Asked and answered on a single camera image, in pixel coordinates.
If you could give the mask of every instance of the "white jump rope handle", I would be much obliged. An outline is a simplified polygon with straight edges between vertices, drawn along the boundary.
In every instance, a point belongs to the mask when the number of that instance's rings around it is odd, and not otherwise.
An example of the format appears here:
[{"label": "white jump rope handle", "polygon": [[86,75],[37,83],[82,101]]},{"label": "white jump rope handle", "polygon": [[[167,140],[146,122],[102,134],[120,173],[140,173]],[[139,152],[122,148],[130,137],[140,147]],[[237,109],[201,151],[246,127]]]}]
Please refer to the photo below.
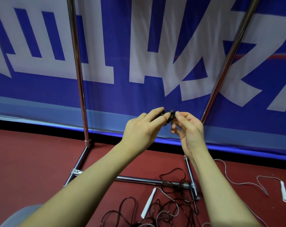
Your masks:
[{"label": "white jump rope handle", "polygon": [[152,203],[152,199],[154,198],[155,192],[156,192],[156,188],[153,189],[152,194],[150,195],[150,197],[147,200],[147,203],[146,203],[146,205],[145,205],[145,207],[143,209],[143,212],[141,214],[141,218],[143,218],[143,219],[145,218],[145,216],[147,214],[147,211],[148,211],[148,208],[149,208],[150,204]]},{"label": "white jump rope handle", "polygon": [[283,181],[281,181],[281,191],[283,202],[286,202],[286,189]]}]

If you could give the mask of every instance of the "white jump rope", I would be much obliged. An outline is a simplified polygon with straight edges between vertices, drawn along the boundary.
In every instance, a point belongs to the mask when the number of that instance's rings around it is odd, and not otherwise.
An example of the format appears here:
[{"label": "white jump rope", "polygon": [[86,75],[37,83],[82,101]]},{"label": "white jump rope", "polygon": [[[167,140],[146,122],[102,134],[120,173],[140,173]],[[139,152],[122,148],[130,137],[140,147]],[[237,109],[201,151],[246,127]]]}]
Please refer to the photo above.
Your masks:
[{"label": "white jump rope", "polygon": [[[230,181],[231,183],[233,183],[233,184],[235,184],[235,185],[247,185],[247,184],[255,185],[255,186],[259,187],[262,191],[264,191],[264,193],[265,193],[267,196],[269,196],[269,194],[268,194],[267,190],[266,190],[266,189],[262,186],[262,184],[259,182],[259,177],[263,177],[263,178],[273,178],[273,179],[279,180],[280,183],[281,183],[282,200],[283,200],[283,202],[286,202],[286,189],[285,189],[284,182],[283,182],[281,179],[278,179],[278,178],[276,178],[276,177],[269,177],[269,176],[259,175],[259,176],[257,176],[257,182],[259,183],[259,185],[255,184],[255,183],[234,183],[234,182],[231,181],[231,180],[228,178],[228,176],[227,176],[227,173],[226,173],[226,168],[227,168],[227,167],[226,167],[225,162],[224,162],[223,160],[221,160],[221,159],[215,159],[215,161],[222,161],[222,162],[224,163],[224,166],[225,166],[224,172],[225,172],[225,176],[226,176],[226,178],[228,179],[228,181]],[[166,193],[164,193],[164,191],[161,190],[159,187],[155,187],[155,188],[153,189],[152,194],[150,195],[149,199],[147,200],[147,203],[146,203],[146,205],[145,205],[145,207],[144,207],[144,209],[143,209],[143,212],[142,212],[142,214],[141,214],[141,218],[143,218],[143,219],[145,218],[145,216],[146,216],[146,214],[147,214],[147,211],[148,211],[148,209],[149,209],[149,206],[150,206],[150,204],[152,203],[152,199],[153,199],[153,197],[154,197],[154,195],[155,195],[156,189],[159,189],[160,191],[162,191],[162,193],[163,193],[166,197],[168,197],[169,199],[171,199],[172,201],[174,201],[174,199],[172,199],[171,197],[169,197],[169,196],[168,196]],[[246,205],[246,207],[250,210],[250,212],[251,212],[253,215],[255,215],[261,222],[264,223],[264,225],[265,225],[266,227],[268,227],[268,225],[266,224],[265,221],[263,221],[258,215],[256,215],[256,214],[247,206],[247,204],[246,204],[245,202],[243,202],[243,203]],[[177,203],[176,203],[176,206],[177,206],[177,208],[178,208],[178,212],[177,212],[176,215],[172,215],[172,214],[169,213],[168,211],[163,210],[163,211],[161,211],[160,213],[158,213],[158,215],[157,215],[157,218],[156,218],[156,226],[154,226],[154,225],[152,225],[152,224],[149,224],[149,223],[146,223],[146,224],[142,224],[142,225],[140,225],[140,226],[138,226],[138,227],[145,226],[145,225],[149,225],[149,226],[153,226],[153,227],[158,227],[158,217],[159,217],[159,215],[160,215],[161,213],[168,213],[168,214],[169,214],[170,216],[172,216],[172,217],[178,216],[178,215],[179,215],[179,206],[178,206]],[[202,227],[204,227],[204,225],[210,225],[210,223],[209,223],[209,222],[205,222],[205,223],[202,225]]]}]

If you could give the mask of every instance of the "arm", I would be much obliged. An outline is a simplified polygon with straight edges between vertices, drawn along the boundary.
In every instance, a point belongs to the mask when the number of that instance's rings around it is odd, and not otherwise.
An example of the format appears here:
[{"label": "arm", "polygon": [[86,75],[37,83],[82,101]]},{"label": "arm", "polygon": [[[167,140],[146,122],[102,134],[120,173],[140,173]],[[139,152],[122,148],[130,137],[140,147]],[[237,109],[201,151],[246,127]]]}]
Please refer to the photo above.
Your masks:
[{"label": "arm", "polygon": [[204,141],[201,121],[189,113],[176,112],[176,120],[171,124],[171,133],[179,135],[183,151],[194,166],[211,226],[259,227],[258,221],[247,209],[210,156]]},{"label": "arm", "polygon": [[122,141],[77,176],[20,226],[86,226],[104,194],[121,171],[151,145],[170,113],[153,119],[162,108],[130,120]]}]

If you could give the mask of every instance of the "left hand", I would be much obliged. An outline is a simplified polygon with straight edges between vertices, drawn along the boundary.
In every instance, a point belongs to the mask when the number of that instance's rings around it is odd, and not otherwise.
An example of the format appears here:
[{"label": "left hand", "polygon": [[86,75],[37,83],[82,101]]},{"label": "left hand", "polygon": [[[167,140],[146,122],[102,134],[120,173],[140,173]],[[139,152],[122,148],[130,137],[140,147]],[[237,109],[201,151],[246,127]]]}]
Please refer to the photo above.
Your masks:
[{"label": "left hand", "polygon": [[169,119],[170,112],[153,120],[163,110],[163,107],[159,107],[128,121],[121,143],[128,149],[135,150],[137,155],[145,151],[155,141],[161,127]]}]

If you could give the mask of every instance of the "jump rope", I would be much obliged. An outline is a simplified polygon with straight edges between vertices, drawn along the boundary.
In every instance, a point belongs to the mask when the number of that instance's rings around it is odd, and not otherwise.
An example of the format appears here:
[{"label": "jump rope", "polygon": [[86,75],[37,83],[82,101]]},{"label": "jump rope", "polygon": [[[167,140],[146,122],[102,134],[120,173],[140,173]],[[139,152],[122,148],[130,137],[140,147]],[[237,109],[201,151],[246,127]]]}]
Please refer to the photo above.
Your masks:
[{"label": "jump rope", "polygon": [[[262,176],[259,175],[257,176],[257,182],[258,184],[255,183],[235,183],[233,181],[231,181],[226,173],[226,164],[223,160],[220,159],[214,159],[214,161],[222,161],[224,163],[225,166],[225,176],[227,178],[227,180],[235,185],[255,185],[257,187],[259,187],[262,191],[264,191],[264,193],[269,197],[268,192],[266,191],[266,189],[262,186],[262,184],[259,182],[259,178],[263,177],[263,178],[272,178],[272,179],[277,179],[280,181],[281,184],[281,194],[282,194],[282,200],[284,202],[286,202],[286,189],[285,189],[285,185],[284,182],[276,177],[270,177],[270,176]],[[175,172],[176,170],[182,171],[184,174],[184,177],[180,180],[179,182],[179,186],[174,186],[171,184],[171,182],[165,181],[163,179],[163,176],[165,175],[169,175],[173,172]],[[105,217],[111,213],[117,213],[117,221],[116,221],[116,225],[115,227],[118,227],[118,224],[120,222],[120,219],[122,219],[123,221],[125,221],[125,223],[129,226],[129,227],[142,227],[142,226],[152,226],[152,227],[159,227],[159,223],[161,221],[170,224],[172,227],[175,227],[173,220],[175,217],[177,217],[180,213],[184,213],[186,220],[187,220],[187,224],[185,225],[185,227],[187,226],[192,226],[192,227],[205,227],[206,225],[210,225],[209,222],[205,222],[202,225],[200,224],[199,220],[198,220],[198,212],[197,210],[194,210],[191,206],[191,204],[194,202],[193,200],[190,200],[187,195],[183,192],[183,189],[181,188],[181,185],[185,182],[189,183],[189,181],[186,180],[186,173],[183,169],[181,168],[174,168],[172,171],[166,173],[166,174],[161,174],[159,175],[160,179],[163,181],[162,185],[167,185],[167,184],[171,184],[172,190],[171,191],[165,191],[164,187],[161,186],[160,187],[155,187],[152,191],[152,194],[150,195],[149,199],[147,200],[147,203],[143,209],[143,212],[141,214],[141,218],[142,220],[134,222],[134,215],[135,212],[137,210],[137,200],[134,197],[126,197],[123,199],[123,201],[121,202],[120,206],[119,206],[119,210],[110,210],[108,211],[106,214],[104,214],[104,216],[101,219],[100,222],[100,227],[106,227],[105,225]],[[170,199],[170,201],[161,204],[160,199],[156,199],[155,202],[152,203],[154,194],[156,192],[156,190],[161,191],[166,197],[168,197]],[[174,198],[172,199],[168,194],[171,193],[178,193],[179,194],[179,198]],[[128,199],[132,199],[134,201],[134,208],[133,208],[133,212],[131,215],[131,220],[128,221],[121,213],[121,209],[122,206],[124,204],[124,202]],[[268,227],[268,225],[266,224],[265,221],[263,221],[258,215],[256,215],[248,206],[245,202],[243,202],[246,207],[250,210],[250,212],[255,215],[255,217],[257,217],[266,227]],[[175,208],[173,209],[173,211],[171,212],[171,205],[175,205]],[[187,215],[187,212],[185,211],[185,207],[187,207],[186,209],[189,209],[189,214]]]}]

